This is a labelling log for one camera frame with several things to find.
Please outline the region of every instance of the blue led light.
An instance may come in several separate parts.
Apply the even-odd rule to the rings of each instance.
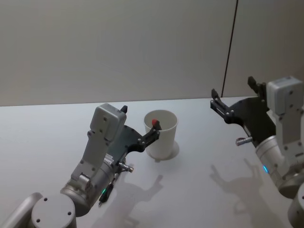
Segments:
[[[263,165],[263,168],[264,168],[265,172],[268,173],[267,167]]]

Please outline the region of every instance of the table surface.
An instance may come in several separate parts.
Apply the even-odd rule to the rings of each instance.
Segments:
[[[231,105],[242,98],[225,98]],[[291,200],[276,190],[238,125],[228,125],[210,99],[110,103],[128,105],[126,125],[144,134],[155,109],[176,114],[171,160],[132,152],[134,172],[122,175],[109,201],[77,218],[80,228],[290,228]],[[28,195],[58,193],[84,152],[100,104],[0,107],[0,222]]]

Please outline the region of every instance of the cup rim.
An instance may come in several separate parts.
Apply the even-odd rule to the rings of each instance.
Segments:
[[[168,112],[168,113],[173,114],[173,115],[175,116],[175,118],[176,118],[176,124],[175,124],[173,127],[168,128],[168,129],[166,129],[166,130],[159,130],[159,132],[167,132],[167,131],[170,131],[170,130],[172,130],[173,128],[175,128],[175,127],[177,126],[177,124],[179,123],[179,119],[177,118],[176,114],[174,114],[173,112],[171,112],[171,111],[169,111],[169,110],[165,110],[165,109],[155,109],[155,110],[152,110],[152,111],[148,112],[148,113],[144,116],[144,118],[143,118],[143,124],[144,124],[144,126],[147,127],[147,128],[150,129],[150,130],[151,130],[151,127],[149,127],[149,126],[146,124],[146,122],[145,122],[144,119],[146,118],[146,116],[147,116],[148,114],[150,114],[151,112],[154,112],[154,111],[166,111],[166,112]]]

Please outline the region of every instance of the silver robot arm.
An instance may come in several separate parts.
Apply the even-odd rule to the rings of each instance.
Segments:
[[[49,197],[33,193],[0,227],[76,228],[76,217],[87,214],[100,195],[100,201],[106,202],[119,174],[133,171],[125,164],[127,154],[143,152],[160,135],[159,122],[144,136],[124,125],[126,112],[126,106],[121,110],[109,104],[97,107],[84,155],[60,193]]]
[[[231,107],[212,90],[211,108],[228,124],[239,124],[247,138],[236,140],[242,145],[252,142],[264,170],[279,192],[294,199],[288,218],[294,228],[304,227],[304,149],[301,142],[301,117],[304,113],[303,82],[289,76],[267,85],[257,84],[253,77],[249,86],[258,97],[247,98]],[[267,115],[272,110],[276,126]]]

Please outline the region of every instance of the red object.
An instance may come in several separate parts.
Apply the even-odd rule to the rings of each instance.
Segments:
[[[155,126],[158,120],[152,119],[152,126]]]

